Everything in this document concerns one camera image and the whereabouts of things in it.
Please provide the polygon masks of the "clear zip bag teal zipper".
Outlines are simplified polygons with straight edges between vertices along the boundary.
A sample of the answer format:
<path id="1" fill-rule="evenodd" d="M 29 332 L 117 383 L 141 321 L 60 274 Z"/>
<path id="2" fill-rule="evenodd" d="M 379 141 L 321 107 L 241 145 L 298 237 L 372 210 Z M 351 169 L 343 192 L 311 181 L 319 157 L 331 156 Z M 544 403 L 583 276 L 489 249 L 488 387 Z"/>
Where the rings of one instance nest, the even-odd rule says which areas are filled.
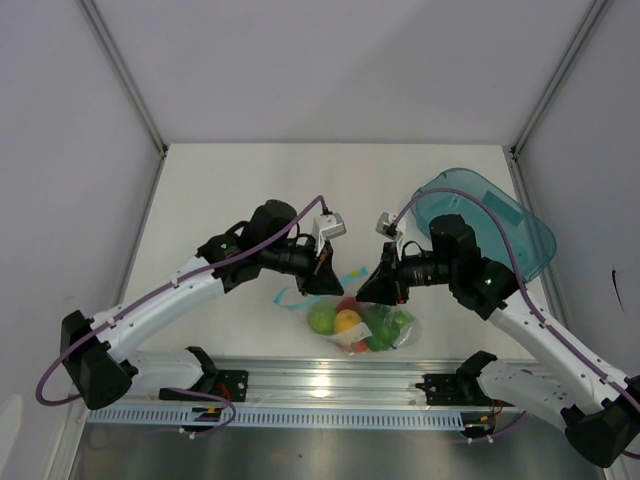
<path id="1" fill-rule="evenodd" d="M 391 352 L 417 343 L 422 328 L 410 311 L 356 299 L 368 276 L 366 267 L 342 276 L 342 296 L 303 295 L 286 287 L 273 303 L 301 320 L 314 336 L 348 355 Z"/>

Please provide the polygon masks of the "light green toy pepper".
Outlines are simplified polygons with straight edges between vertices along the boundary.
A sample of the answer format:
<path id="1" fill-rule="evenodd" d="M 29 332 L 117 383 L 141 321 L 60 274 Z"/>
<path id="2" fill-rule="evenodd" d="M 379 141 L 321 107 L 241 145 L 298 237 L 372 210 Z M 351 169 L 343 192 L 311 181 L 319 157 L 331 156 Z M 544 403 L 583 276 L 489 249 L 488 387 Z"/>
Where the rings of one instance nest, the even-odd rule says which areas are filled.
<path id="1" fill-rule="evenodd" d="M 411 329 L 415 317 L 406 310 L 398 309 L 393 312 L 391 320 L 395 328 L 402 333 Z"/>

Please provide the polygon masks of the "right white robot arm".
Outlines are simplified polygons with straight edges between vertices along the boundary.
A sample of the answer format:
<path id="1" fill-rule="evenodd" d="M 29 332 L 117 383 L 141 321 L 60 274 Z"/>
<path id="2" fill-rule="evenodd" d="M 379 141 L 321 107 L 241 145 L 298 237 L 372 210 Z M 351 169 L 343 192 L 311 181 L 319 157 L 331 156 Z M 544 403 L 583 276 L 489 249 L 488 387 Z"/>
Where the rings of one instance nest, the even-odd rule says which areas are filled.
<path id="1" fill-rule="evenodd" d="M 610 467 L 639 435 L 639 380 L 592 352 L 554 317 L 543 313 L 513 269 L 482 255 L 473 229 L 459 215 L 430 224 L 432 248 L 401 251 L 396 215 L 383 213 L 376 230 L 387 237 L 381 260 L 357 292 L 362 302 L 395 306 L 413 287 L 446 285 L 460 305 L 506 333 L 554 380 L 517 371 L 478 352 L 457 373 L 468 403 L 504 400 L 561 430 L 586 460 Z"/>

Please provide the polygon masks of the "dark green toy bell pepper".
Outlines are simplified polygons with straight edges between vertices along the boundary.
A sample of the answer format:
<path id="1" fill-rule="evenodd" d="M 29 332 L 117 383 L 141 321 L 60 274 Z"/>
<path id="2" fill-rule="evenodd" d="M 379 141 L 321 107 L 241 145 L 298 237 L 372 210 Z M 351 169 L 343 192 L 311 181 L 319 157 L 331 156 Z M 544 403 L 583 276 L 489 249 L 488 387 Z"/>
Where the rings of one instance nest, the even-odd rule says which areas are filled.
<path id="1" fill-rule="evenodd" d="M 392 348 L 399 337 L 400 327 L 390 307 L 377 304 L 370 306 L 363 313 L 363 321 L 371 332 L 365 339 L 371 351 L 381 352 Z"/>

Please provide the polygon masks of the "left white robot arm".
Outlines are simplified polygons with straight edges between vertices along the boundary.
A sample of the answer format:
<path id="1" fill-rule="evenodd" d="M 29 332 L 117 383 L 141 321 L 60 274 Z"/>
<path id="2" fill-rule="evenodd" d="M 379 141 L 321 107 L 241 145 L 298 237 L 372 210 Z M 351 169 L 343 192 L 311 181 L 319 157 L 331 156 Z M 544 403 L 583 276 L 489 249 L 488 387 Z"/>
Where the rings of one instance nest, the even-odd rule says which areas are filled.
<path id="1" fill-rule="evenodd" d="M 301 218 L 291 205 L 268 200 L 250 220 L 211 237 L 140 298 L 91 317 L 80 311 L 67 315 L 61 325 L 61 363 L 86 407 L 99 410 L 127 394 L 161 400 L 188 394 L 197 400 L 212 394 L 228 398 L 231 389 L 203 348 L 158 353 L 140 346 L 196 306 L 257 279 L 264 270 L 293 277 L 302 295 L 342 295 L 331 241 L 345 234 L 344 221 L 324 210 L 304 233 Z"/>

